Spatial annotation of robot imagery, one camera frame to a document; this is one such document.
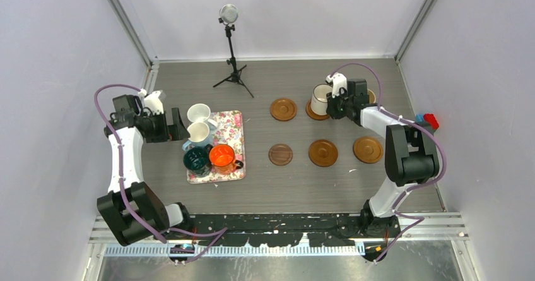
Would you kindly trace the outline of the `beige mug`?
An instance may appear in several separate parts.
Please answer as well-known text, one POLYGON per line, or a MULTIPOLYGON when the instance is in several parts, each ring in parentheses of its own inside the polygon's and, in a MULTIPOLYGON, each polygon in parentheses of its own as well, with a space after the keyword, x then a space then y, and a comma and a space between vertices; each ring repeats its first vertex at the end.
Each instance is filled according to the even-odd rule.
POLYGON ((376 101, 377 101, 375 93, 371 89, 368 89, 367 90, 367 95, 369 97, 369 103, 370 104, 375 104, 376 101))

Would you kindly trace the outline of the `cream brown-rim mug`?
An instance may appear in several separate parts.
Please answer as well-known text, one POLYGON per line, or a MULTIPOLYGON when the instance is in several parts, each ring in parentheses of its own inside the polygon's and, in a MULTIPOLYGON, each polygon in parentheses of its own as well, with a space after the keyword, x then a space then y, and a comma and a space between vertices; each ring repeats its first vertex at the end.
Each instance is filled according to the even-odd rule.
POLYGON ((328 100, 327 94, 331 92, 332 92, 332 87, 326 84, 317 85, 313 89, 310 109, 314 114, 318 116, 327 115, 327 100, 328 100))

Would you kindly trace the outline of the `light brown wooden coaster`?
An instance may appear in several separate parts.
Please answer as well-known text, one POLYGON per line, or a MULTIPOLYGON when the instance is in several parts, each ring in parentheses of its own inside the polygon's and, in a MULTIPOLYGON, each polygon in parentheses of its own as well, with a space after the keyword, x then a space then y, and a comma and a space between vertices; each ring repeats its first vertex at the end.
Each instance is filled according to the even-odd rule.
POLYGON ((316 121, 323 121, 323 120, 327 120, 329 119, 329 115, 326 114, 326 115, 318 115, 316 114, 312 108, 311 108, 311 103, 312 101, 309 100, 305 106, 305 112, 307 113, 307 115, 313 119, 313 120, 316 120, 316 121))

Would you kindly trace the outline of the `small orange-brown coaster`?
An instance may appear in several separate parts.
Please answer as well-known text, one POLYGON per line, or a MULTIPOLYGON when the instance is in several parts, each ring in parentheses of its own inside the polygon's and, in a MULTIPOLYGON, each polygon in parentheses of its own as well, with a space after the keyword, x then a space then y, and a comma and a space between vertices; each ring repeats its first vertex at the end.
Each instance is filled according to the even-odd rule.
POLYGON ((355 157, 366 164, 375 164, 384 155, 384 149, 380 141, 371 136, 358 138, 353 144, 355 157))

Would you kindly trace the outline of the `matte brown wooden coaster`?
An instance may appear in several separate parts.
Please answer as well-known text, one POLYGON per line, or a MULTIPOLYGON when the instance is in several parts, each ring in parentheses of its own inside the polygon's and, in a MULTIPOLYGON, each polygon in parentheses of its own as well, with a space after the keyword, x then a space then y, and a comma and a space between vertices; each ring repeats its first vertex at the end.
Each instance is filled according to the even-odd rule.
POLYGON ((338 159, 338 149, 329 140, 316 140, 309 146, 308 155, 310 161, 319 167, 329 167, 338 159))

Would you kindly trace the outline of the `glossy brown wooden coaster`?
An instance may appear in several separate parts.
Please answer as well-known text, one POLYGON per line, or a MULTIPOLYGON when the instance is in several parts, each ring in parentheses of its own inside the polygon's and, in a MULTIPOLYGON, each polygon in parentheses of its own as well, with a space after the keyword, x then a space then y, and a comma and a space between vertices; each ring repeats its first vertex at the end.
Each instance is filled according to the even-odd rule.
POLYGON ((298 107, 294 101, 288 98, 279 98, 272 102, 270 114, 275 120, 290 121, 297 114, 298 107))

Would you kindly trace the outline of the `light blue white mug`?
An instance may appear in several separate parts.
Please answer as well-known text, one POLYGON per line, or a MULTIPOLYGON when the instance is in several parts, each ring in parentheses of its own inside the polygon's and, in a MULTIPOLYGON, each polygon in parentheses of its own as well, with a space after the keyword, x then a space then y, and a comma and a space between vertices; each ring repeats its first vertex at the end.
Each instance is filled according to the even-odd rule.
POLYGON ((182 145, 183 151, 188 151, 189 149, 194 147, 205 147, 207 145, 214 145, 213 133, 206 123, 192 123, 187 128, 187 132, 190 134, 190 137, 182 145))

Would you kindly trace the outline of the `dark green mug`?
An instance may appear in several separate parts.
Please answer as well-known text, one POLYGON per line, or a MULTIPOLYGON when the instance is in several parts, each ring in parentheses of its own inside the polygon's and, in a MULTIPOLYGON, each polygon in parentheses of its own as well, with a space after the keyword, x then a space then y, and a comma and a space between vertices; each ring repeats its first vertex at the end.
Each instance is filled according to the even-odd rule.
POLYGON ((212 163, 209 158, 209 152, 212 146, 196 146, 186 151, 183 164, 185 168, 197 177, 207 176, 212 170, 212 163))

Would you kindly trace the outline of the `dark walnut small coaster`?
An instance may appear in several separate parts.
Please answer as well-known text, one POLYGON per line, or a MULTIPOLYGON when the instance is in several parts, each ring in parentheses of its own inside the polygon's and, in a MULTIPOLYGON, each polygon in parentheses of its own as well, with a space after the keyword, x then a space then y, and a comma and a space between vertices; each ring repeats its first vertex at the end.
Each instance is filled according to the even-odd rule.
POLYGON ((272 164, 284 166, 292 161, 293 150, 286 144, 278 143, 269 149, 268 158, 272 164))

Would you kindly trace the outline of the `orange mug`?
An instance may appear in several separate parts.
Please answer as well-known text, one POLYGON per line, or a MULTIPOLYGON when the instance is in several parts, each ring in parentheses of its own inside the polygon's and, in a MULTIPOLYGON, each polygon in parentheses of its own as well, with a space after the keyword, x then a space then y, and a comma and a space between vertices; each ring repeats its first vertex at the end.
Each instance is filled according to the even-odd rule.
POLYGON ((237 158, 230 145, 215 145, 209 152, 209 158, 215 171, 219 174, 228 175, 244 168, 244 163, 237 158))

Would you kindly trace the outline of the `floral serving tray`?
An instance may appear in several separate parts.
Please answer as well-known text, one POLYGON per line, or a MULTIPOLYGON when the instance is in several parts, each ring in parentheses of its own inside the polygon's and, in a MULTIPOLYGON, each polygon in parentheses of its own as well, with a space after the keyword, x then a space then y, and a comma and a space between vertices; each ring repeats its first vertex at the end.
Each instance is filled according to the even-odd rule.
POLYGON ((245 140, 240 111, 212 112, 207 119, 211 128, 213 150, 209 159, 213 164, 210 173, 197 176, 187 171, 191 184, 241 180, 245 177, 245 140))

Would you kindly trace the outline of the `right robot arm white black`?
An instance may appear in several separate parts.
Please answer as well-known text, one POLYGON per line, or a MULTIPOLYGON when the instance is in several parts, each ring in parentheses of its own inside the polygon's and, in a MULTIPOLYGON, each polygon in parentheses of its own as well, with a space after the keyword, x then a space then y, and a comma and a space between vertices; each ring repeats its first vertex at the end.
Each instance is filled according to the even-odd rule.
POLYGON ((440 168, 432 127, 390 114, 372 103, 365 80, 347 80, 342 74, 328 76, 332 88, 327 93, 327 114, 333 119, 347 117, 358 126, 370 129, 385 140, 386 179, 360 212, 358 226, 368 237, 378 236, 394 225, 394 211, 411 189, 435 177, 440 168))

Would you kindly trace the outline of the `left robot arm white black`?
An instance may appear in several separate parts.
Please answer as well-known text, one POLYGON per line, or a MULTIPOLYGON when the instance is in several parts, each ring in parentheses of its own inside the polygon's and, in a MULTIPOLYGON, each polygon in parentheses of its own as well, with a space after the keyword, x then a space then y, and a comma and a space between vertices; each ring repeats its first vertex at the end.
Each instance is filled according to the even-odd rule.
POLYGON ((194 229, 186 207, 180 202, 164 205, 143 177, 144 143, 189 137, 178 108, 172 109, 173 123, 167 124, 164 97, 158 90, 114 98, 115 111, 104 128, 112 147, 112 177, 107 194, 97 199, 97 209, 122 246, 167 230, 187 239, 194 229))

